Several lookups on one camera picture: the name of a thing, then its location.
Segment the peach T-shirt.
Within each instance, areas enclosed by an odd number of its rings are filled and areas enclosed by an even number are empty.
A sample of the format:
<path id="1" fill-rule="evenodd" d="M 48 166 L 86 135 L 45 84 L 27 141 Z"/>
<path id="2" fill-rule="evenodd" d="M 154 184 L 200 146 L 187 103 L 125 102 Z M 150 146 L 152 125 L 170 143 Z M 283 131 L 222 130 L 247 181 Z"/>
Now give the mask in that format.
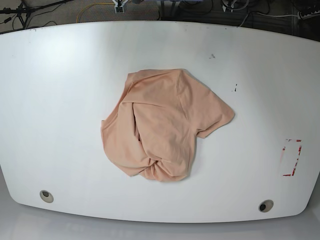
<path id="1" fill-rule="evenodd" d="M 107 158 L 128 176 L 175 182 L 189 175 L 197 138 L 228 124 L 233 109 L 184 69 L 130 73 L 101 123 Z"/>

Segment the right table grommet hole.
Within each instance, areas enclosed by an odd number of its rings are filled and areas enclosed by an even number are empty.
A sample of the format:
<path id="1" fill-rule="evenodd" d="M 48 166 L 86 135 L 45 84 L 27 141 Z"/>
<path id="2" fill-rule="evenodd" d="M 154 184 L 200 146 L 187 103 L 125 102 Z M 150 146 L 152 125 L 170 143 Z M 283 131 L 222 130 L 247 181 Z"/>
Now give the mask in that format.
<path id="1" fill-rule="evenodd" d="M 270 199 L 267 199 L 259 205 L 258 210 L 261 213 L 267 213 L 273 208 L 273 206 L 274 206 L 274 202 Z"/>

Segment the white power strip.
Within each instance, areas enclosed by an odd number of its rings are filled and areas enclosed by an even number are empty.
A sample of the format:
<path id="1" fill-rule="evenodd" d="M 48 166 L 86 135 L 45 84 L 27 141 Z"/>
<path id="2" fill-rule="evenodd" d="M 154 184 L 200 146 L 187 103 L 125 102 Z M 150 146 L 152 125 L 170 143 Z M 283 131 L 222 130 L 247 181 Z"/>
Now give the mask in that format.
<path id="1" fill-rule="evenodd" d="M 307 20 L 310 18 L 319 17 L 320 16 L 320 6 L 315 5 L 313 7 L 308 8 L 308 9 L 304 9 L 302 11 L 299 11 L 297 16 L 298 16 L 299 20 Z"/>

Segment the table grommet hole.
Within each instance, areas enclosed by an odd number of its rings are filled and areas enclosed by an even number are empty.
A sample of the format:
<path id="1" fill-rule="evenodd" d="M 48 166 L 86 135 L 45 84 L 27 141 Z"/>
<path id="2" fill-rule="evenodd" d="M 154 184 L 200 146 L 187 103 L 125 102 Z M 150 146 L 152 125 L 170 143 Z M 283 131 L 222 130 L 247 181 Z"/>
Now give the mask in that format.
<path id="1" fill-rule="evenodd" d="M 274 206 L 274 202 L 270 199 L 267 199 L 259 205 L 258 210 L 261 213 L 267 213 L 273 208 L 273 206 Z"/>
<path id="2" fill-rule="evenodd" d="M 40 195 L 40 198 L 46 203 L 51 204 L 54 201 L 53 195 L 46 190 L 41 190 L 39 195 Z"/>

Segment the left table grommet hole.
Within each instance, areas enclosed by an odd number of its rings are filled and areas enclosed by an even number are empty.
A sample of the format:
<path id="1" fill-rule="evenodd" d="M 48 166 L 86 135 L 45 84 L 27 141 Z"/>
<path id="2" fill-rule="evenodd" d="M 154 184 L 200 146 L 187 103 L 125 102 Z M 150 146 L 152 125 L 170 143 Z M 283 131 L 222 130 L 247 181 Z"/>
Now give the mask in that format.
<path id="1" fill-rule="evenodd" d="M 46 203 L 51 204 L 54 201 L 53 195 L 46 190 L 41 190 L 39 195 L 40 195 L 40 198 Z"/>

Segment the black tripod stand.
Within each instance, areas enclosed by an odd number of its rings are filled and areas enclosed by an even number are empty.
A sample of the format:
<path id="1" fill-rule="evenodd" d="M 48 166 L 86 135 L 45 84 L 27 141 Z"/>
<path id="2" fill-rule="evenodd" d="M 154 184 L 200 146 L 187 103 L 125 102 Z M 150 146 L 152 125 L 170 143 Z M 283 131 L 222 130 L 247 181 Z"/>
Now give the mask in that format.
<path id="1" fill-rule="evenodd" d="M 28 23 L 31 21 L 31 15 L 37 11 L 45 10 L 54 6 L 61 6 L 63 4 L 72 2 L 73 0 L 60 0 L 53 3 L 49 3 L 41 6 L 29 6 L 25 0 L 21 0 L 20 5 L 16 9 L 5 7 L 0 10 L 1 15 L 14 14 L 20 21 L 22 28 L 19 30 L 25 30 Z"/>

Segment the red tape rectangle marking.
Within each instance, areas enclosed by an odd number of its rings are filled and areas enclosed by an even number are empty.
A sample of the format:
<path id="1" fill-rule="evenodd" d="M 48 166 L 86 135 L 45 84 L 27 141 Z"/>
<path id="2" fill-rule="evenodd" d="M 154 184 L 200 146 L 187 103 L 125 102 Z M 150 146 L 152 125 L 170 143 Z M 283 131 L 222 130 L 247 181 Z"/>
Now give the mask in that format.
<path id="1" fill-rule="evenodd" d="M 295 174 L 302 150 L 302 140 L 286 139 L 282 148 L 279 173 L 282 177 L 292 177 Z"/>

